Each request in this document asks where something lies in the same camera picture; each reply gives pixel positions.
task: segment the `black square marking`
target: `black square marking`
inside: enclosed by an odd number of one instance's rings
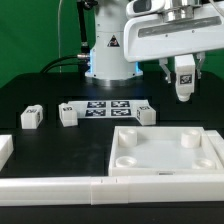
[[[139,107],[141,110],[150,110],[150,107],[145,106],[145,107]]]
[[[181,75],[180,76],[180,85],[191,84],[193,81],[192,75]]]
[[[113,117],[131,116],[131,110],[130,109],[113,109],[113,110],[111,110],[111,116],[113,116]]]
[[[29,110],[26,111],[26,113],[36,113],[36,112],[37,112],[36,109],[29,109]]]
[[[63,108],[63,111],[71,111],[72,110],[72,107],[64,107]]]
[[[111,107],[130,107],[129,101],[111,101]]]
[[[87,110],[86,117],[105,117],[106,110]]]
[[[105,108],[105,101],[88,102],[87,108]]]

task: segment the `white platform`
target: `white platform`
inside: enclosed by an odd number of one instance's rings
[[[119,133],[122,130],[137,132],[136,146],[124,147],[124,143],[123,145],[119,144]],[[189,148],[182,145],[182,134],[187,130],[195,130],[200,133],[201,137],[198,147]],[[217,156],[203,128],[115,128],[109,165],[110,176],[202,173],[224,173],[220,158]]]

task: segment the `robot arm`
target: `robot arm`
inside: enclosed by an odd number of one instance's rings
[[[201,0],[165,0],[165,4],[157,0],[163,7],[156,11],[152,10],[153,0],[149,1],[151,8],[146,7],[145,0],[127,5],[126,14],[131,19],[124,29],[125,58],[129,62],[158,59],[170,82],[166,59],[174,57],[177,95],[187,101],[194,92],[195,69],[200,78],[204,52],[224,48],[224,1],[214,7],[211,3],[202,5]],[[136,4],[141,12],[135,9]],[[192,54],[199,59],[197,66]]]

